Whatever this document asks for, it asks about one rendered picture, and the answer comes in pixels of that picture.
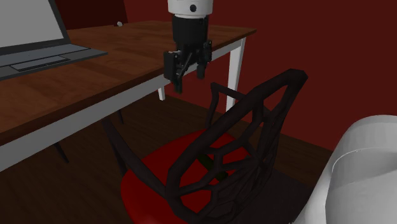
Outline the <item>black chair with red seat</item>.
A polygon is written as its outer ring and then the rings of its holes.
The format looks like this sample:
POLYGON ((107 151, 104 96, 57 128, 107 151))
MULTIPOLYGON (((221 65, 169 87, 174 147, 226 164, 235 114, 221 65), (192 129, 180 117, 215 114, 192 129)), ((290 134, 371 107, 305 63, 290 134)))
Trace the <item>black chair with red seat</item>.
POLYGON ((212 83, 205 127, 144 158, 103 119, 122 173, 121 198, 134 224, 231 224, 267 184, 282 125, 307 78, 302 70, 288 69, 247 94, 212 83), (213 159, 211 171, 197 160, 199 154, 213 159), (228 177, 216 180, 222 171, 228 177))

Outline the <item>dark green elongated object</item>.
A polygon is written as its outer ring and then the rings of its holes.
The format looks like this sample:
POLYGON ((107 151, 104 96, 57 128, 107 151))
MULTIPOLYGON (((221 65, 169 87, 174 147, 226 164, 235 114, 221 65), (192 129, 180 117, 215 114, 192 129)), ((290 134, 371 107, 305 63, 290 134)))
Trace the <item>dark green elongated object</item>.
MULTIPOLYGON (((197 157, 197 160, 208 170, 211 171, 214 167, 214 161, 213 159, 206 155, 206 154, 199 154, 197 157)), ((218 181, 223 181, 228 177, 228 173, 225 171, 217 173, 215 176, 215 179, 218 181)))

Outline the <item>wooden desk with white frame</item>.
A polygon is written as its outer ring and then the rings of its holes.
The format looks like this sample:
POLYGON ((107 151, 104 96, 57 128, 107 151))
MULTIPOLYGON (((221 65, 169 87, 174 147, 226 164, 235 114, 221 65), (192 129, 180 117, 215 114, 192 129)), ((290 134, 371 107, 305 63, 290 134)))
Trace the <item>wooden desk with white frame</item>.
POLYGON ((170 22, 69 31, 102 57, 0 81, 0 172, 144 96, 164 99, 170 22))

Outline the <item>grey laptop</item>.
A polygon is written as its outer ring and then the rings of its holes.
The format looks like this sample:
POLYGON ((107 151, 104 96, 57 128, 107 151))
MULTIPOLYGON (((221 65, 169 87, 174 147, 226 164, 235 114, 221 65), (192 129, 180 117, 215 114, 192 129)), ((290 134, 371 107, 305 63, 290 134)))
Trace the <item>grey laptop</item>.
POLYGON ((0 81, 107 54, 71 43, 55 0, 0 0, 0 81))

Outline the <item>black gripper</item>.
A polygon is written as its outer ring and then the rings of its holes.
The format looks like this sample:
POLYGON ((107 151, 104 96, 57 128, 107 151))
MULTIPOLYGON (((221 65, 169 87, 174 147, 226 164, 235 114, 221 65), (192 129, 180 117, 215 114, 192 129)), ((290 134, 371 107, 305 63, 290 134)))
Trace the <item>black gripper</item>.
POLYGON ((174 85, 174 91, 183 91, 182 78, 192 64, 197 64, 197 78, 205 78, 207 64, 212 61, 212 41, 208 40, 209 16, 181 18, 172 16, 172 35, 177 51, 164 52, 164 78, 174 85))

